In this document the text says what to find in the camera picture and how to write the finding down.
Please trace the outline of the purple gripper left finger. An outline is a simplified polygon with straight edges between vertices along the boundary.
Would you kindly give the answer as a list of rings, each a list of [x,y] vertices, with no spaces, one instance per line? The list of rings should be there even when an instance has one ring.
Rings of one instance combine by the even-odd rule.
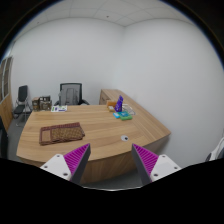
[[[65,155],[54,155],[41,169],[79,185],[90,154],[91,147],[85,144]]]

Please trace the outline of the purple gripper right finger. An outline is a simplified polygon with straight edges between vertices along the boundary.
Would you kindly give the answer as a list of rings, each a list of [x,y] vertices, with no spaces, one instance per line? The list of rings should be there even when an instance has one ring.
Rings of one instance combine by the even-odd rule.
[[[143,185],[180,170],[180,167],[165,154],[156,155],[136,144],[132,145],[131,153]]]

